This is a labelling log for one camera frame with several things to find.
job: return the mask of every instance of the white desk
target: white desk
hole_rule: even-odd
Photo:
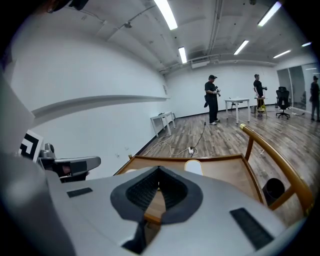
[[[239,124],[239,113],[238,113],[238,103],[240,102],[247,102],[248,103],[248,122],[250,122],[250,103],[248,98],[228,98],[225,99],[225,112],[226,112],[226,119],[228,119],[228,102],[234,102],[235,104],[235,115],[236,115],[236,123]]]
[[[158,118],[160,118],[161,123],[162,123],[162,127],[163,127],[164,130],[165,130],[165,125],[164,125],[164,122],[162,122],[162,118],[165,118],[166,126],[168,127],[168,132],[169,132],[169,135],[171,136],[171,130],[170,130],[170,127],[169,127],[169,122],[168,122],[167,116],[171,116],[171,118],[172,118],[172,123],[173,123],[173,128],[176,129],[176,124],[175,124],[174,116],[172,115],[172,112],[171,112],[171,111],[166,112],[166,113],[161,114],[161,115],[156,115],[156,116],[153,116],[153,117],[150,118],[150,119],[151,119],[151,122],[152,122],[152,126],[153,126],[154,133],[155,133],[155,135],[156,135],[157,137],[158,137],[158,133],[157,133],[157,131],[156,131],[155,119],[158,119]]]

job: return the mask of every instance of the person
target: person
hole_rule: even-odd
[[[258,74],[254,75],[255,81],[253,82],[254,91],[257,98],[262,98],[264,96],[264,91],[262,87],[262,83],[259,81],[260,76]],[[257,108],[261,108],[265,103],[263,100],[258,100],[258,106]]]
[[[209,123],[210,125],[216,125],[220,120],[217,118],[218,114],[218,99],[217,99],[217,89],[214,85],[214,81],[217,77],[211,74],[209,76],[209,81],[205,83],[205,99],[209,105]]]
[[[313,76],[313,82],[311,83],[310,88],[310,102],[312,103],[312,112],[311,112],[311,121],[314,121],[314,114],[316,109],[316,121],[320,123],[319,118],[319,85],[318,85],[318,77]]]

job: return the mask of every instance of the glass wall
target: glass wall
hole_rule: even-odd
[[[292,88],[292,106],[306,110],[306,86],[301,66],[289,68]]]
[[[311,112],[310,86],[313,77],[320,77],[319,63],[294,66],[277,71],[279,84],[289,91],[291,106]]]
[[[320,66],[319,63],[312,63],[307,65],[302,65],[302,72],[304,77],[305,84],[305,97],[306,97],[306,110],[311,112],[311,103],[310,99],[310,87],[311,83],[314,81],[314,76],[320,77]]]

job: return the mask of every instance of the ceiling light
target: ceiling light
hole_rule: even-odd
[[[170,5],[168,4],[167,0],[154,0],[158,8],[160,9],[166,23],[169,26],[170,30],[176,29],[177,23],[174,17],[174,14],[172,13],[172,10],[170,8]]]
[[[234,55],[237,55],[240,53],[240,51],[246,46],[246,44],[249,43],[248,40],[244,40],[243,43],[239,46],[239,48],[235,51]]]
[[[279,10],[281,7],[281,3],[276,2],[271,9],[266,13],[266,15],[259,21],[258,26],[262,27],[264,24],[267,23],[268,20]]]
[[[278,54],[277,56],[274,56],[273,58],[274,58],[274,59],[275,59],[275,58],[278,58],[278,57],[280,57],[280,56],[282,56],[282,55],[284,55],[284,54],[290,53],[290,52],[291,52],[291,50],[286,50],[285,52],[280,53],[280,54]]]
[[[307,42],[307,43],[305,43],[305,44],[303,44],[303,45],[301,45],[302,47],[305,47],[305,46],[309,46],[309,45],[311,45],[311,42]]]
[[[180,47],[179,49],[180,57],[182,60],[182,64],[187,63],[186,51],[184,47]]]

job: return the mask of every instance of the wooden floor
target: wooden floor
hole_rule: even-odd
[[[206,126],[203,136],[199,141],[198,154],[194,158],[225,156],[242,153],[245,155],[249,137],[240,129],[240,124],[249,125],[273,147],[278,149],[293,165],[297,172],[309,185],[313,196],[316,197],[320,187],[320,123],[311,122],[310,115],[291,115],[287,120],[285,117],[276,117],[276,108],[267,106],[266,116],[256,116],[251,114],[248,123],[248,110],[246,108],[239,111],[239,124],[236,124],[236,111],[233,110],[229,118],[225,111],[218,113],[221,120],[217,125],[209,125],[209,114],[196,115],[191,117],[178,118],[175,121],[176,129],[170,124],[172,136],[166,142],[171,145],[172,153],[177,154],[188,147],[194,147],[198,142],[201,133]],[[159,134],[161,138],[168,135],[167,130]],[[155,139],[141,154],[158,143]],[[267,153],[262,153],[262,149],[256,143],[253,144],[249,163],[255,172],[258,182],[263,187],[270,178],[278,178],[285,188],[289,187],[288,180],[280,169],[269,157]],[[156,145],[148,154],[148,157],[190,157],[188,150],[180,155],[171,155],[168,145]],[[302,218],[302,210],[296,195],[292,196],[288,202],[278,208],[276,214],[287,225],[293,224]]]

